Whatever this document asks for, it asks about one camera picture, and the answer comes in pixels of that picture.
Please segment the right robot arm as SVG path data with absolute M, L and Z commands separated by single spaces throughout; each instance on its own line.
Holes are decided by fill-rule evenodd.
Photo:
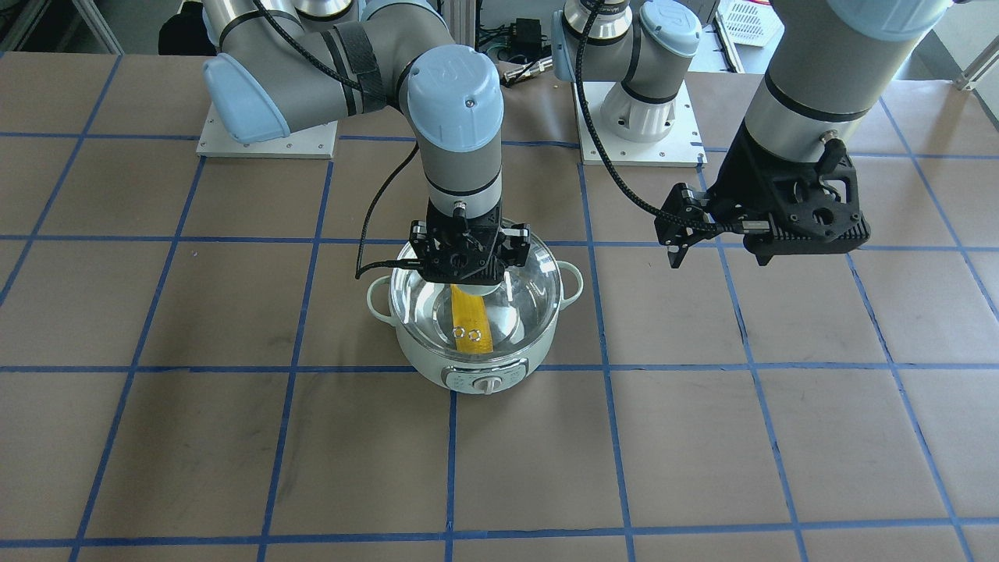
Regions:
M 496 67 L 453 41 L 425 1 L 371 1 L 357 21 L 304 27 L 290 1 L 206 1 L 215 110 L 242 144 L 395 108 L 414 132 L 427 217 L 390 267 L 485 295 L 527 263 L 528 228 L 503 226 L 503 94 Z

